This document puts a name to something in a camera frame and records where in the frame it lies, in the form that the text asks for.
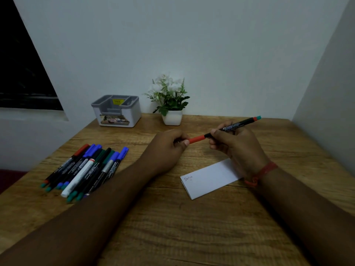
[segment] wood grain tabletop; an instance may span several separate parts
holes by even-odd
[[[0,252],[65,211],[60,192],[42,181],[85,143],[129,152],[132,164],[158,131],[205,134],[241,117],[184,115],[179,127],[143,114],[134,128],[100,127],[94,120],[0,195]],[[355,215],[355,178],[289,120],[261,119],[249,127],[267,155],[322,196]],[[180,176],[226,159],[208,141],[190,145],[179,163],[139,194],[98,259],[99,265],[312,265],[314,261],[272,208],[242,181],[191,200]]]

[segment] dark window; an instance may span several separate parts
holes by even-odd
[[[0,107],[63,110],[13,0],[1,0]]]

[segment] pile of markers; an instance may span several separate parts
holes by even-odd
[[[86,144],[47,177],[41,188],[48,185],[46,192],[63,190],[61,196],[68,203],[75,197],[80,201],[112,178],[127,151],[127,147],[120,153],[111,148],[103,150],[101,145]]]

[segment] potted plant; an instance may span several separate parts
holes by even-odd
[[[145,95],[152,102],[158,103],[158,107],[153,113],[157,111],[161,113],[165,125],[180,125],[182,110],[188,104],[184,100],[189,98],[189,96],[184,96],[187,93],[185,91],[185,79],[174,81],[171,77],[163,74],[152,82],[152,86]]]

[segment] paper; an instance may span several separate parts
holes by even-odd
[[[226,159],[180,177],[191,200],[228,185],[241,177],[235,173],[232,161]]]

